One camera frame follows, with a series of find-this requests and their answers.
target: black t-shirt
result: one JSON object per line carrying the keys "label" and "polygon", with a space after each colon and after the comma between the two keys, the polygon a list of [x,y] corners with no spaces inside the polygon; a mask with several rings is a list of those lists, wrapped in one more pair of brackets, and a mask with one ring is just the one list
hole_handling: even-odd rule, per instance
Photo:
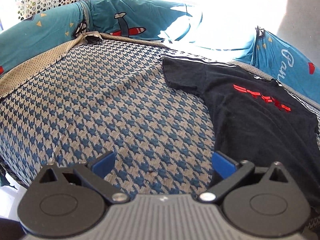
{"label": "black t-shirt", "polygon": [[320,206],[316,115],[276,80],[257,79],[239,66],[165,57],[169,87],[200,97],[209,110],[215,150],[256,166],[283,163],[311,206]]}

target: metal screw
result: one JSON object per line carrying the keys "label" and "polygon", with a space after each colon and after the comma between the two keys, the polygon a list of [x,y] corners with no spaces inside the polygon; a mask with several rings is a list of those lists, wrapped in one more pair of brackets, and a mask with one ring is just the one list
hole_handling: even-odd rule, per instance
{"label": "metal screw", "polygon": [[125,193],[114,193],[111,198],[116,202],[124,202],[128,199],[128,195]]}
{"label": "metal screw", "polygon": [[205,202],[211,202],[216,199],[216,195],[211,192],[204,192],[199,195],[199,198]]}

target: houndstooth fabric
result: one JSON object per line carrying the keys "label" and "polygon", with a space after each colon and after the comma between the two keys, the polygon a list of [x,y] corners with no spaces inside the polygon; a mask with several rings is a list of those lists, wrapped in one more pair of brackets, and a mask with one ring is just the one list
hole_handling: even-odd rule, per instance
{"label": "houndstooth fabric", "polygon": [[202,100],[164,82],[169,49],[105,40],[75,48],[0,101],[0,156],[29,185],[41,166],[116,153],[106,180],[139,193],[200,193],[212,123]]}

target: red triangle print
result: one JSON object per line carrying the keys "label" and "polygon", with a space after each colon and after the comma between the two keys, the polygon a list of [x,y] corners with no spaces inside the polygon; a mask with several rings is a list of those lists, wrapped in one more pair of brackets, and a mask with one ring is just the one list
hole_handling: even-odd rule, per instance
{"label": "red triangle print", "polygon": [[309,62],[308,64],[309,64],[309,74],[312,75],[315,72],[316,67],[311,62]]}

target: teal fabric side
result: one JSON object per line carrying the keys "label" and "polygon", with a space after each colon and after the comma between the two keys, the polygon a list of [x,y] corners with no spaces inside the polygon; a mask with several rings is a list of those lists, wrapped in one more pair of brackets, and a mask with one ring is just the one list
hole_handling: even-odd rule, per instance
{"label": "teal fabric side", "polygon": [[194,42],[202,11],[163,0],[86,0],[91,31],[142,40]]}
{"label": "teal fabric side", "polygon": [[22,62],[75,37],[83,21],[77,2],[31,16],[0,34],[0,77]]}

